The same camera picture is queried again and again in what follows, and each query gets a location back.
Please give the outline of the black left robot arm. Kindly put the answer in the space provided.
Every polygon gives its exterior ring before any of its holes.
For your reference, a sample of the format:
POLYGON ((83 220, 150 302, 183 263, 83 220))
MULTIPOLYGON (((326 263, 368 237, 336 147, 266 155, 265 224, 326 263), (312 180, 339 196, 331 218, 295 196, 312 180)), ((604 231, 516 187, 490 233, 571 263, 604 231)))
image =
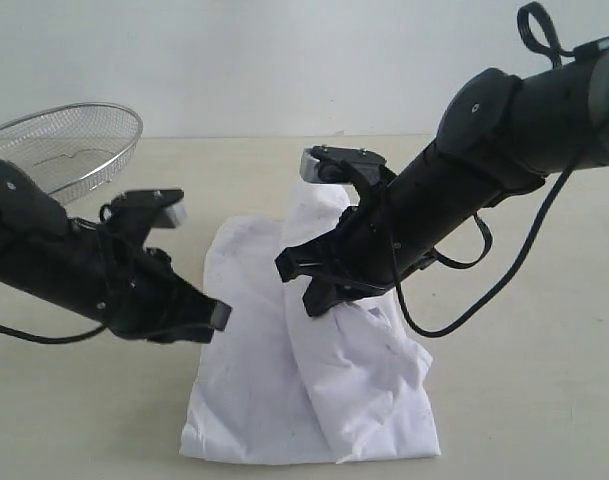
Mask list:
POLYGON ((0 282, 97 322, 96 329, 49 338, 0 326, 42 344, 74 343, 110 331, 125 340, 207 344, 231 307, 176 274, 170 256, 146 246, 154 228, 181 222, 180 189, 126 191, 99 221, 71 217, 15 164, 0 159, 0 282))

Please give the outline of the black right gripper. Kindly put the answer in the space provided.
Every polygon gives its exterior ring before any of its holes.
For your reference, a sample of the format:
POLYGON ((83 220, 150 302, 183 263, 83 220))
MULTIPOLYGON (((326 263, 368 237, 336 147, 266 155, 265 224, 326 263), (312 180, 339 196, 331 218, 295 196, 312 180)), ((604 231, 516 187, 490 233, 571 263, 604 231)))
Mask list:
POLYGON ((344 302, 382 296, 398 280, 430 264, 433 205, 423 200, 376 199, 342 220, 335 234, 338 253, 332 235, 323 234, 286 247, 275 258, 283 283, 299 276, 320 278, 311 280, 302 297, 312 318, 344 302))

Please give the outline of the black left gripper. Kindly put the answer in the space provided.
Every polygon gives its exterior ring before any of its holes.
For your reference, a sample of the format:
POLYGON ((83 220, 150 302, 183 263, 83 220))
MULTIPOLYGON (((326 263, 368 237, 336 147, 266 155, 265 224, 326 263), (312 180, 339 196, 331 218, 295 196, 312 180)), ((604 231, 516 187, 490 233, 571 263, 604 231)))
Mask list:
POLYGON ((124 297, 105 325, 118 338, 155 344, 209 344, 223 331, 232 308, 175 274, 168 261, 151 270, 139 261, 124 297))

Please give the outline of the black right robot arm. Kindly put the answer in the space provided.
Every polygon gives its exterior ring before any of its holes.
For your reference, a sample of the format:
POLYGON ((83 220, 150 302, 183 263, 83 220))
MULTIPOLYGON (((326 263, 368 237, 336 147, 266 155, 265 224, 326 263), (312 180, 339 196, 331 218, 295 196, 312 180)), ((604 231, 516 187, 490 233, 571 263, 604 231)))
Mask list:
POLYGON ((370 150, 306 149, 303 180, 350 184, 360 201, 332 230, 285 248, 279 276, 310 278, 311 316, 380 296, 430 265, 435 246, 479 210, 568 167, 609 167, 609 49, 524 79, 496 68, 476 75, 434 140, 397 173, 370 150))

